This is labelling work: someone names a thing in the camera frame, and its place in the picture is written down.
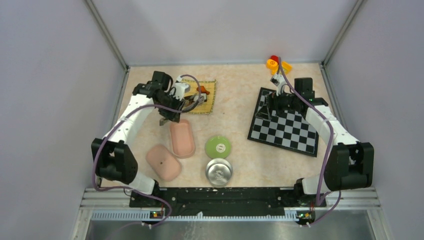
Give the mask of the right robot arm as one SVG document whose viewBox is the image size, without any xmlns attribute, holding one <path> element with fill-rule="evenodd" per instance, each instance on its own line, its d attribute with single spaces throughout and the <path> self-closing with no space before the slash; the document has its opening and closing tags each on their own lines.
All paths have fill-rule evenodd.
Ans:
<svg viewBox="0 0 424 240">
<path fill-rule="evenodd" d="M 265 96 L 256 117 L 269 120 L 272 114 L 282 117 L 289 112 L 298 113 L 327 145 L 320 173 L 296 182 L 294 202 L 307 206 L 316 194 L 370 187 L 374 147 L 351 135 L 333 115 L 328 103 L 315 96 L 312 78 L 297 78 L 291 85 L 283 75 L 275 74 L 270 81 L 277 89 Z"/>
</svg>

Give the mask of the silver metal tongs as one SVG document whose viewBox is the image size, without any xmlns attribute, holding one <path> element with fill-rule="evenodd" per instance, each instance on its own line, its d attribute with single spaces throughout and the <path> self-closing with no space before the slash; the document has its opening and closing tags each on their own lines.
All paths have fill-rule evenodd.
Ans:
<svg viewBox="0 0 424 240">
<path fill-rule="evenodd" d="M 182 107 L 182 110 L 180 112 L 180 120 L 181 120 L 181 114 L 183 113 L 189 113 L 191 111 L 193 111 L 196 107 L 201 106 L 202 104 L 204 104 L 205 102 L 198 102 L 197 98 L 198 96 L 200 96 L 202 93 L 196 93 L 196 94 L 192 94 L 189 96 L 184 96 L 184 98 L 182 100 L 184 100 L 184 105 Z M 163 117 L 159 120 L 159 125 L 160 126 L 164 126 L 166 123 L 179 123 L 179 122 L 172 122 L 172 121 L 168 121 L 168 120 L 164 120 Z"/>
</svg>

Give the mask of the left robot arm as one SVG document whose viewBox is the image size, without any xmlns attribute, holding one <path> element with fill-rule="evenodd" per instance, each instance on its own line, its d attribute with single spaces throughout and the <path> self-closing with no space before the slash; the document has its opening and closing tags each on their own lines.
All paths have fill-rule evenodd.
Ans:
<svg viewBox="0 0 424 240">
<path fill-rule="evenodd" d="M 185 104 L 184 95 L 190 85 L 181 78 L 154 71 L 147 83 L 139 83 L 132 91 L 129 103 L 108 133 L 91 143 L 95 176 L 117 182 L 127 189 L 141 192 L 141 200 L 149 207 L 160 202 L 155 180 L 138 169 L 131 145 L 148 115 L 158 109 L 167 121 L 179 122 Z"/>
</svg>

